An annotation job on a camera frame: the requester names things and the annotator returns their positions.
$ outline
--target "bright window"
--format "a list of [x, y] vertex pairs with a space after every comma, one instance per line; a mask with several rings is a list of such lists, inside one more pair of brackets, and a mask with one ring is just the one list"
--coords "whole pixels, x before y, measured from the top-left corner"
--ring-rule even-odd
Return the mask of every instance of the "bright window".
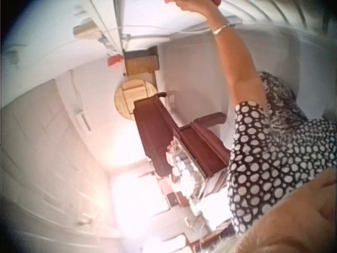
[[119, 177], [115, 182], [114, 200], [118, 223], [124, 233], [133, 238], [142, 235], [151, 217], [170, 208], [152, 173]]

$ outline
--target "dishes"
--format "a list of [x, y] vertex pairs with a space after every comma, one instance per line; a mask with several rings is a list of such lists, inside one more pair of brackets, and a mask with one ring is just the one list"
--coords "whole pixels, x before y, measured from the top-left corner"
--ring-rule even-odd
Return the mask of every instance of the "dishes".
[[205, 186], [205, 179], [176, 138], [167, 147], [166, 158], [173, 167], [172, 173], [182, 195], [188, 199], [198, 198]]

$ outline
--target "polka dot blouse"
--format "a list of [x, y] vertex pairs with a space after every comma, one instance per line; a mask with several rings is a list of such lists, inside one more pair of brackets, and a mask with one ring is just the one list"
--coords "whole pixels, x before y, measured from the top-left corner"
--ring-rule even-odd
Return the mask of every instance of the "polka dot blouse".
[[261, 72], [268, 104], [235, 107], [228, 196], [237, 235], [246, 232], [295, 188], [336, 166], [336, 126], [308, 120], [291, 90]]

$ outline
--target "red object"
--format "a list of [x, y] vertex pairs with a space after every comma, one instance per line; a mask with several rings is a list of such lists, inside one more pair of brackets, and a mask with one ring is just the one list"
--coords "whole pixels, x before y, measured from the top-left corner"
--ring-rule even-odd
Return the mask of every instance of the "red object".
[[216, 6], [220, 6], [221, 0], [212, 0]]
[[111, 56], [109, 59], [107, 59], [107, 65], [112, 66], [118, 62], [121, 62], [123, 60], [123, 57], [121, 55], [114, 55]]

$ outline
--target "wooden cabinet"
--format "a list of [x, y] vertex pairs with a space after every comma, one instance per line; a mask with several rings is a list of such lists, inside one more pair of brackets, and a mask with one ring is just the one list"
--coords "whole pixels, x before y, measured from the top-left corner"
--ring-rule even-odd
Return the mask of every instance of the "wooden cabinet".
[[158, 57], [156, 55], [144, 56], [125, 60], [127, 75], [152, 73], [159, 70]]
[[134, 103], [134, 116], [143, 148], [146, 156], [152, 160], [156, 173], [166, 177], [172, 172], [166, 160], [166, 151], [173, 135], [181, 140], [207, 177], [226, 168], [230, 151], [207, 129], [215, 124], [223, 124], [226, 115], [213, 113], [179, 128], [159, 99], [165, 96], [166, 93], [162, 92]]
[[175, 192], [175, 196], [177, 197], [178, 203], [181, 207], [188, 207], [190, 205], [187, 198], [185, 196], [183, 196], [180, 191]]

